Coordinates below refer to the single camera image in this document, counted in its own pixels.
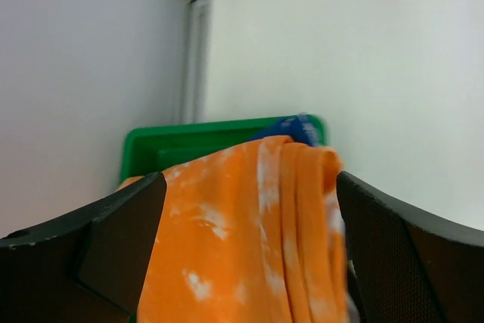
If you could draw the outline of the orange white trousers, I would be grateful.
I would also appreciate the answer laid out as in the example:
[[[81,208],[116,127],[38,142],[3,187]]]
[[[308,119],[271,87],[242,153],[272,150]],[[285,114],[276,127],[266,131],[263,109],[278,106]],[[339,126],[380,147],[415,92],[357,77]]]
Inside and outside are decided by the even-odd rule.
[[[346,322],[336,151],[273,136],[165,170],[139,322]]]

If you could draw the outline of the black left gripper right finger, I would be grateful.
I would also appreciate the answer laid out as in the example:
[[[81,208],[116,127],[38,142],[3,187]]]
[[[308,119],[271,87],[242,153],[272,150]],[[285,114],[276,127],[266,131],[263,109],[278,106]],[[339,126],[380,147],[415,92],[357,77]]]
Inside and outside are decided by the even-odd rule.
[[[368,322],[481,322],[483,233],[348,172],[337,199]]]

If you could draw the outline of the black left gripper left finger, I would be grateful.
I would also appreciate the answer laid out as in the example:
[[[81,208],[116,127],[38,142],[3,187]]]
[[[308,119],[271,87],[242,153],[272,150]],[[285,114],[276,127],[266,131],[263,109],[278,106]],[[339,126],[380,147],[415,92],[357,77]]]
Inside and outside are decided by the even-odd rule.
[[[155,172],[1,239],[3,322],[128,322],[166,195]]]

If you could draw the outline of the blue patterned trousers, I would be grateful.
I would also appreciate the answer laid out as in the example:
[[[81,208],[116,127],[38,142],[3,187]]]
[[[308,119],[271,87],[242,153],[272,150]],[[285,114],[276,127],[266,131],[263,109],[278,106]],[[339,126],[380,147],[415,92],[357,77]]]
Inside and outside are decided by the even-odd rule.
[[[324,123],[318,117],[307,113],[281,117],[252,135],[249,141],[270,136],[289,136],[297,143],[312,147],[326,145]]]

